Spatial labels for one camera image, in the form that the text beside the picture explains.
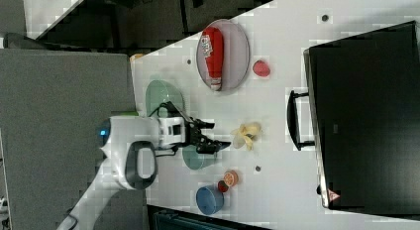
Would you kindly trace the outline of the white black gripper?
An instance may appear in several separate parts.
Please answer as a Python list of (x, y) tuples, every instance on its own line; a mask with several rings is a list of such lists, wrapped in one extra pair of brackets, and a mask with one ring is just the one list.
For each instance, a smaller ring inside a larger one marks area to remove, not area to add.
[[(174, 146), (188, 146), (192, 142), (191, 134), (201, 134), (202, 130), (213, 129), (214, 123), (202, 121), (201, 119), (185, 119), (183, 117), (158, 118), (159, 123), (159, 146), (162, 149), (169, 149)], [(213, 155), (228, 148), (230, 142), (201, 138), (196, 145), (196, 152), (199, 154)]]

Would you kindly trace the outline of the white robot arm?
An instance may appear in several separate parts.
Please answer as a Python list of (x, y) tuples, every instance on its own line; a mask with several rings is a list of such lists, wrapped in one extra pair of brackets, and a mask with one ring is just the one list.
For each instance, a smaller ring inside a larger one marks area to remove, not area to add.
[(212, 140), (203, 129), (212, 123), (190, 117), (112, 116), (100, 131), (100, 150), (105, 160), (96, 177), (77, 203), (67, 213), (56, 230), (93, 230), (94, 225), (111, 198), (123, 189), (144, 190), (156, 179), (157, 170), (150, 176), (141, 175), (141, 155), (151, 154), (152, 165), (158, 165), (157, 151), (194, 146), (196, 152), (213, 155), (230, 146), (228, 142)]

